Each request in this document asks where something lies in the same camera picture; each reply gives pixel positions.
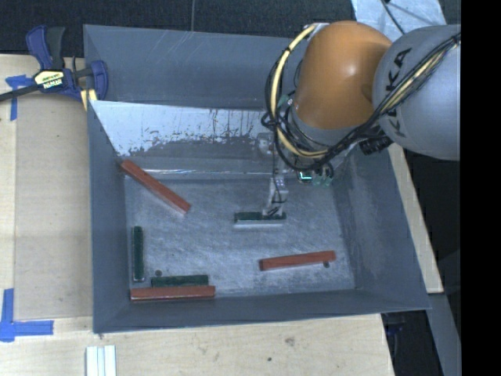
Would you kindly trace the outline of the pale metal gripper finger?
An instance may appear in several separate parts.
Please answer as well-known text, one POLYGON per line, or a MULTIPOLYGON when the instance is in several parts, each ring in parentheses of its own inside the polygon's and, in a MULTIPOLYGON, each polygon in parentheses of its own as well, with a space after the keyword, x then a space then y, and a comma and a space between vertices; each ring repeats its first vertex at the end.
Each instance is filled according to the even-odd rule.
POLYGON ((256 147, 261 156, 272 156, 275 151, 275 138, 271 132, 260 132, 257 135, 256 147))
POLYGON ((269 195, 265 205, 266 215, 282 215, 288 199, 289 190, 282 176, 269 180, 269 195))

